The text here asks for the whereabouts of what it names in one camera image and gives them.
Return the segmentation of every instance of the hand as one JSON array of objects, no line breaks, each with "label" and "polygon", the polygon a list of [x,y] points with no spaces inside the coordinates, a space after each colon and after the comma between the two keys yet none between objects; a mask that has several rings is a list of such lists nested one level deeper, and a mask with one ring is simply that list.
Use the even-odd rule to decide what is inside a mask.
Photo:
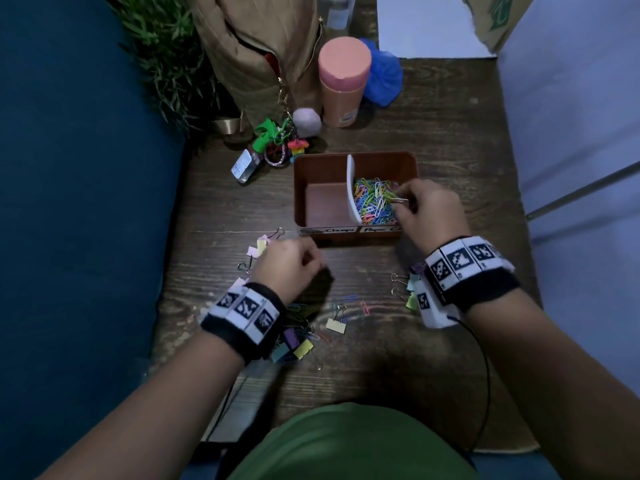
[{"label": "hand", "polygon": [[286,305],[305,290],[325,263],[310,237],[272,241],[258,259],[251,281],[271,288]]},{"label": "hand", "polygon": [[405,233],[422,252],[429,255],[447,241],[471,235],[465,209],[458,194],[430,180],[413,180],[396,190],[398,197],[414,197],[413,213],[402,204],[394,204],[394,213]]}]

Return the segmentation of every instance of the tan quilted bag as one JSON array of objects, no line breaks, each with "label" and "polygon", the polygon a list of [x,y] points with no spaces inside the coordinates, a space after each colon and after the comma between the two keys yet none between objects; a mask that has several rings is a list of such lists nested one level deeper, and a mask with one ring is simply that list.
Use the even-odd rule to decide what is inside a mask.
[{"label": "tan quilted bag", "polygon": [[[322,101],[316,0],[187,0],[213,71],[255,128]],[[276,67],[269,64],[272,53]]]}]

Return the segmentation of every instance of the white wall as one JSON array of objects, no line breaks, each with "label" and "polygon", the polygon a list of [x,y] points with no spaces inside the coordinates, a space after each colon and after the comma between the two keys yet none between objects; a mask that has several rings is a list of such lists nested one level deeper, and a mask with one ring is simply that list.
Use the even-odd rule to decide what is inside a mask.
[{"label": "white wall", "polygon": [[[534,0],[499,68],[526,212],[640,160],[640,0]],[[547,313],[640,394],[640,176],[529,229]]]}]

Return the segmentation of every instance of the green shirt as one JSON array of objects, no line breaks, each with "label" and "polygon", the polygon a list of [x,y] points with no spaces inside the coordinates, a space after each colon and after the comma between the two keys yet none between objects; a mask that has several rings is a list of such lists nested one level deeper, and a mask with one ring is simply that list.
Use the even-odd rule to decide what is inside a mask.
[{"label": "green shirt", "polygon": [[228,480],[476,479],[446,442],[379,406],[325,406],[272,430]]}]

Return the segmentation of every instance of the wooden table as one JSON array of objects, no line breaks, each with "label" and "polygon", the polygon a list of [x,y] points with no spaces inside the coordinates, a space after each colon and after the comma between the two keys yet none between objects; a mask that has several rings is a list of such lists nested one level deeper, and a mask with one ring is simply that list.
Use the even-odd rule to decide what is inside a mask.
[{"label": "wooden table", "polygon": [[[354,26],[372,33],[374,21],[375,6],[360,0]],[[524,290],[538,299],[495,60],[414,59],[404,60],[403,69],[404,89],[391,106],[365,104],[354,126],[324,128],[314,152],[413,152],[420,176],[459,193],[473,232],[514,263]],[[286,237],[296,235],[292,167],[265,166],[242,187],[230,173],[238,154],[212,137],[186,166],[159,307],[156,366],[196,329],[200,309],[241,275],[236,266],[256,238],[277,227]],[[468,445],[486,400],[484,362],[474,339],[459,326],[425,329],[417,313],[390,295],[390,273],[404,272],[396,246],[323,252],[334,281],[321,283],[305,298],[340,301],[358,294],[371,316],[349,322],[344,336],[327,332],[331,343],[316,343],[315,360],[281,371],[275,423],[322,404],[358,399],[405,411],[454,443]],[[329,315],[322,313],[317,326]],[[255,410],[272,379],[273,374],[247,379],[245,405]],[[480,449],[535,446],[492,372],[492,408]]]}]

